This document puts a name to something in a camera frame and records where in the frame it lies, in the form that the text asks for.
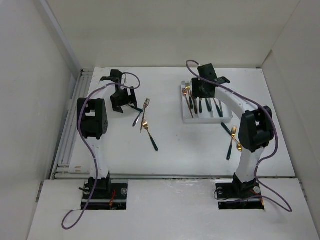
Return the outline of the gold knife green handle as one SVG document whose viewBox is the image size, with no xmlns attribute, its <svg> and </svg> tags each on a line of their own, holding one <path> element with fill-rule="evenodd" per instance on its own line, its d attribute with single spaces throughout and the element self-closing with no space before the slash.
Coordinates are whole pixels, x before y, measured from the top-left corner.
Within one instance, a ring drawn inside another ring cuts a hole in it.
<svg viewBox="0 0 320 240">
<path fill-rule="evenodd" d="M 203 112 L 203 108 L 202 108 L 202 99 L 199 98 L 199 101 L 198 101 L 198 111 L 200 114 L 202 114 Z"/>
<path fill-rule="evenodd" d="M 206 107 L 207 107 L 208 112 L 211 112 L 212 108 L 211 108 L 211 105 L 210 105 L 209 100 L 207 98 L 205 99 L 205 103 L 206 103 Z"/>
</svg>

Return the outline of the rose gold fork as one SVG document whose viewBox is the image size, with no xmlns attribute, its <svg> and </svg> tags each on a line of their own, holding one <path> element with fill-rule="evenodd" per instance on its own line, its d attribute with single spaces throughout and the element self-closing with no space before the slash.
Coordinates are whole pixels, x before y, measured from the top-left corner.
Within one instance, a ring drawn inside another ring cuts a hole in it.
<svg viewBox="0 0 320 240">
<path fill-rule="evenodd" d="M 187 89 L 186 89 L 186 88 L 182 88 L 182 89 L 181 89 L 181 92 L 182 92 L 182 94 L 183 94 L 183 96 L 184 96 L 184 98 L 185 98 L 185 100 L 186 100 L 186 103 L 187 103 L 189 112 L 190 112 L 190 114 L 191 114 L 191 117 L 194 118 L 193 113 L 192 113 L 192 109 L 191 109 L 190 102 L 189 102 L 189 100 L 188 100 L 188 98 L 187 98 L 187 93 L 188 93 L 188 92 L 187 92 Z"/>
<path fill-rule="evenodd" d="M 197 114 L 198 114 L 198 108 L 197 108 L 197 103 L 196 103 L 196 100 L 195 100 L 195 98 L 194 98 L 194 96 L 193 96 L 192 90 L 190 91 L 190 96 L 191 96 L 191 99 L 192 99 L 194 112 L 195 112 L 195 114 L 197 115 Z"/>
</svg>

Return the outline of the silver fork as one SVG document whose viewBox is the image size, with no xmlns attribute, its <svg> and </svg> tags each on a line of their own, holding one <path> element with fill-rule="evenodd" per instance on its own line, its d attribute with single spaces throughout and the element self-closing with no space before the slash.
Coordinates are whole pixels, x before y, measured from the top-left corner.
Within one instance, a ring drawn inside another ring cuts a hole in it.
<svg viewBox="0 0 320 240">
<path fill-rule="evenodd" d="M 136 119 L 134 120 L 132 126 L 135 127 L 139 121 L 139 118 L 141 116 L 142 113 L 145 112 L 145 109 L 148 107 L 149 103 L 150 103 L 150 98 L 147 98 L 143 104 L 143 107 L 142 107 L 142 112 L 138 114 L 138 116 L 136 117 Z"/>
</svg>

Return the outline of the silver spoon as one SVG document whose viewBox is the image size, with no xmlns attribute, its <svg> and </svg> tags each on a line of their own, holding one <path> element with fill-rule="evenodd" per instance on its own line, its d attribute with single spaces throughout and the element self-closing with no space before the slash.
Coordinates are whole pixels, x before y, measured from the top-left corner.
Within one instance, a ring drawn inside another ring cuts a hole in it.
<svg viewBox="0 0 320 240">
<path fill-rule="evenodd" d="M 220 107 L 221 112 L 223 112 L 223 107 L 222 107 L 221 101 L 219 100 L 218 103 L 219 103 L 219 107 Z"/>
</svg>

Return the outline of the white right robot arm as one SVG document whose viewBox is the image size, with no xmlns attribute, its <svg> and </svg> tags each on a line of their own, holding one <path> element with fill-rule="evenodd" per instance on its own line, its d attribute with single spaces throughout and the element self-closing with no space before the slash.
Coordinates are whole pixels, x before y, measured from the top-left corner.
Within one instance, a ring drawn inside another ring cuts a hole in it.
<svg viewBox="0 0 320 240">
<path fill-rule="evenodd" d="M 216 184 L 219 199 L 244 199 L 258 187 L 255 168 L 265 148 L 274 138 L 273 114 L 268 106 L 234 92 L 227 87 L 230 81 L 217 77 L 211 63 L 197 67 L 198 78 L 192 79 L 195 98 L 213 97 L 223 102 L 240 120 L 238 130 L 242 152 L 239 166 L 230 183 Z"/>
</svg>

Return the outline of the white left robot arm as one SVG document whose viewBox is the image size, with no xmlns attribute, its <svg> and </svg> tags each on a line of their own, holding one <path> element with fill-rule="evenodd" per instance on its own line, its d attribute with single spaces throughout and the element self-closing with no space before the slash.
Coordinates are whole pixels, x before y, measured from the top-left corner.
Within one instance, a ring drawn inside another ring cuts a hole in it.
<svg viewBox="0 0 320 240">
<path fill-rule="evenodd" d="M 104 199 L 112 192 L 110 171 L 103 150 L 103 137 L 109 126 L 104 95 L 109 86 L 114 86 L 115 93 L 110 96 L 112 110 L 123 113 L 123 106 L 138 106 L 135 90 L 140 87 L 141 81 L 135 74 L 118 69 L 112 69 L 109 76 L 103 76 L 100 81 L 107 84 L 77 100 L 77 130 L 93 158 L 87 192 L 94 191 Z"/>
</svg>

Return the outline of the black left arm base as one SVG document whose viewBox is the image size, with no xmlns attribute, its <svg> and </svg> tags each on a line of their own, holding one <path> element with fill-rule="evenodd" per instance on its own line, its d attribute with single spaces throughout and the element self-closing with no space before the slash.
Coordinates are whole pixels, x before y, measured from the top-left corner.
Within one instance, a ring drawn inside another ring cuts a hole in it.
<svg viewBox="0 0 320 240">
<path fill-rule="evenodd" d="M 87 210 L 126 210 L 128 183 L 116 182 L 111 185 L 111 192 L 96 189 L 89 201 Z"/>
</svg>

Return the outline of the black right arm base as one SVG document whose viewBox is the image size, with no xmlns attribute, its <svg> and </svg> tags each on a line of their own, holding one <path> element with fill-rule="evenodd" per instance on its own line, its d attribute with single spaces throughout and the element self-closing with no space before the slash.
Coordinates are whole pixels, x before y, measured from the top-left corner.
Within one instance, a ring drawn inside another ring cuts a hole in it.
<svg viewBox="0 0 320 240">
<path fill-rule="evenodd" d="M 253 181 L 243 188 L 235 182 L 217 182 L 215 197 L 219 210 L 264 210 L 260 185 Z"/>
</svg>

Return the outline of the white plastic cutlery tray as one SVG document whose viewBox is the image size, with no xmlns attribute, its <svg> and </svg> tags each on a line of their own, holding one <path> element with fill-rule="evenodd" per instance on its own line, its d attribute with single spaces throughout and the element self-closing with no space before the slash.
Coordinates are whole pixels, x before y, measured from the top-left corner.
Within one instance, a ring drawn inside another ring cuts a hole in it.
<svg viewBox="0 0 320 240">
<path fill-rule="evenodd" d="M 182 90 L 182 88 L 186 88 L 186 81 L 182 81 L 180 88 Z M 182 109 L 182 120 L 187 123 L 187 124 L 220 124 L 220 123 L 229 123 L 231 122 L 231 120 L 233 119 L 234 115 L 233 112 L 223 103 L 222 103 L 222 108 L 223 108 L 223 117 L 219 117 L 217 109 L 216 109 L 216 105 L 214 103 L 213 98 L 207 98 L 212 111 L 208 112 L 207 110 L 207 106 L 206 106 L 206 98 L 202 98 L 202 113 L 199 113 L 199 98 L 195 98 L 196 101 L 196 105 L 197 105 L 197 110 L 198 110 L 198 114 L 195 114 L 194 108 L 192 109 L 192 113 L 193 113 L 193 118 L 190 114 L 187 102 L 185 97 L 183 96 L 183 94 L 181 93 L 181 109 Z"/>
</svg>

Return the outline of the aluminium rail frame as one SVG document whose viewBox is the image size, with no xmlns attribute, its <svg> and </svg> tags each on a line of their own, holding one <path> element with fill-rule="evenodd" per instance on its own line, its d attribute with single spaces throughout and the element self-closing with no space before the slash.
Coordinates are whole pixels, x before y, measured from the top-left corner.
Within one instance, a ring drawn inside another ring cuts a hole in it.
<svg viewBox="0 0 320 240">
<path fill-rule="evenodd" d="M 52 161 L 49 180 L 66 179 L 70 177 L 69 165 L 76 141 L 77 131 L 77 100 L 83 98 L 89 92 L 93 77 L 93 68 L 84 68 L 76 80 L 71 99 L 67 102 L 67 115 L 63 123 L 60 139 L 57 141 L 57 149 Z"/>
</svg>

